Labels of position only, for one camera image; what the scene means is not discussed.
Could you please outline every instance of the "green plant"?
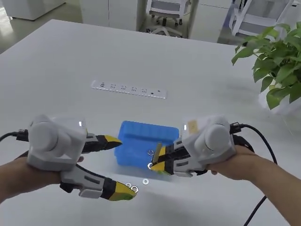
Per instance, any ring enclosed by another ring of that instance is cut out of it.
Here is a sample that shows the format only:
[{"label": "green plant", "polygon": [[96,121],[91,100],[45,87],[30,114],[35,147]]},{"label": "green plant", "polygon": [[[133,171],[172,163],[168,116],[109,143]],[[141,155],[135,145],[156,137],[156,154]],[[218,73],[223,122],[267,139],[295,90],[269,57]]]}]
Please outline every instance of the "green plant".
[{"label": "green plant", "polygon": [[[287,36],[279,39],[279,30],[285,29]],[[301,97],[301,22],[291,30],[287,24],[268,27],[257,36],[245,39],[247,47],[235,49],[233,65],[239,58],[257,56],[253,67],[253,78],[262,79],[261,92],[269,89],[267,102],[270,109],[277,107],[281,100],[290,95],[289,102]]]}]

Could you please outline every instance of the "power outlet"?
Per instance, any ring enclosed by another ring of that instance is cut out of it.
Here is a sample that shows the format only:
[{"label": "power outlet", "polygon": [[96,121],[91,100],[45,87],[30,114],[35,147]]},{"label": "power outlet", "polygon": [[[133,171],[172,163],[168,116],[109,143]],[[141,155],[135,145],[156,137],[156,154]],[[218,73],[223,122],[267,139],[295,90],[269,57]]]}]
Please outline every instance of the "power outlet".
[{"label": "power outlet", "polygon": [[126,93],[144,97],[155,97],[160,99],[167,98],[166,90],[141,88],[133,85],[118,84],[115,82],[99,82],[93,81],[91,84],[93,89],[100,89],[111,92]]}]

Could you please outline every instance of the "white chair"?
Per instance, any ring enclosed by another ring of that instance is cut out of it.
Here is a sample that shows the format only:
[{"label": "white chair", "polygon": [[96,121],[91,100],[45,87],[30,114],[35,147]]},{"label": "white chair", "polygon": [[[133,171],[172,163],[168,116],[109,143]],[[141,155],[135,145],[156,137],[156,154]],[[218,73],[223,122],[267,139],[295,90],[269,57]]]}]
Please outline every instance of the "white chair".
[{"label": "white chair", "polygon": [[281,24],[294,0],[242,0],[229,22],[232,35],[257,35],[266,27]]},{"label": "white chair", "polygon": [[160,19],[163,18],[162,25],[151,26],[146,29],[146,32],[158,34],[163,32],[166,36],[173,33],[182,37],[182,33],[166,27],[167,18],[172,18],[175,21],[175,26],[182,25],[182,17],[187,12],[190,0],[148,0],[146,5],[146,12],[152,18],[158,16],[157,24],[160,24]]}]

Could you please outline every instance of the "blue plastic box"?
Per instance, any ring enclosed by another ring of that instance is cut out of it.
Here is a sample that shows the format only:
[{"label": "blue plastic box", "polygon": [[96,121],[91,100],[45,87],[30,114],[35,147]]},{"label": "blue plastic box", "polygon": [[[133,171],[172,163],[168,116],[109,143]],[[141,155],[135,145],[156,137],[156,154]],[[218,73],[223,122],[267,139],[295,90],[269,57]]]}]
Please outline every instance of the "blue plastic box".
[{"label": "blue plastic box", "polygon": [[159,142],[171,145],[178,138],[179,130],[174,127],[124,121],[118,135],[122,145],[115,148],[114,152],[117,163],[147,169],[147,164],[152,160],[148,151],[155,151]]}]

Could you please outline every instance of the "white tabletop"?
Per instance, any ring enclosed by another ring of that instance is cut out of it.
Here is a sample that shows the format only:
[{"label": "white tabletop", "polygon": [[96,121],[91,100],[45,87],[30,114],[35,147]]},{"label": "white tabletop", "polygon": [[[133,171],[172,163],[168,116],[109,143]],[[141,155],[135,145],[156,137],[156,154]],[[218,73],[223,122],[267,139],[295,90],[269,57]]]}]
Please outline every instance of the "white tabletop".
[{"label": "white tabletop", "polygon": [[[96,134],[117,135],[124,120],[180,127],[183,118],[225,114],[257,127],[289,172],[301,177],[300,146],[280,116],[259,107],[254,59],[231,65],[232,46],[52,20],[0,55],[0,134],[26,128],[34,116],[83,115]],[[100,91],[94,80],[168,91],[166,100]],[[269,157],[252,131],[242,135]],[[0,163],[28,148],[8,138]],[[5,201],[3,225],[239,226],[262,193],[248,182],[211,174],[193,178],[134,173],[117,165],[113,150],[85,156],[82,165],[139,193],[131,201],[90,200],[53,185]],[[150,179],[145,186],[142,179]],[[287,225],[265,202],[250,225]]]}]

